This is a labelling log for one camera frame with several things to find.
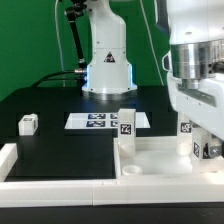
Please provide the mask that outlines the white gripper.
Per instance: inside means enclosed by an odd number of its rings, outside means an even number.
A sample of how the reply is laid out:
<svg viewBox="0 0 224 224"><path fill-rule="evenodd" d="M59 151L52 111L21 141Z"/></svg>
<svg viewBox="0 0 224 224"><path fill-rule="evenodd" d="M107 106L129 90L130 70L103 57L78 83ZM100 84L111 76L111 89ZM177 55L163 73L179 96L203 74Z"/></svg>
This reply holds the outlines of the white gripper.
<svg viewBox="0 0 224 224"><path fill-rule="evenodd" d="M167 85L171 105L184 113L192 122L224 141L224 74L202 79L199 89L181 89L181 80L167 74ZM223 144L211 141L203 148L204 159L215 159L222 155Z"/></svg>

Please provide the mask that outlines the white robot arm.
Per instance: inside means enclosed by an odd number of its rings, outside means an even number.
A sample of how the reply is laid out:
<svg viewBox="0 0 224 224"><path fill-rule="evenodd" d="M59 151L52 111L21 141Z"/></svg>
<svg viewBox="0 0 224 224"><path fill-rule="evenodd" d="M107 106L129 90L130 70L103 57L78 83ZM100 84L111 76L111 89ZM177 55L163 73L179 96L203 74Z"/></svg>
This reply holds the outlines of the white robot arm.
<svg viewBox="0 0 224 224"><path fill-rule="evenodd" d="M168 32L167 84L173 109L193 123L193 153L216 159L224 153L224 0L154 0L157 26ZM82 91L98 99L135 91L126 58L126 24L109 0L87 0L92 60Z"/></svg>

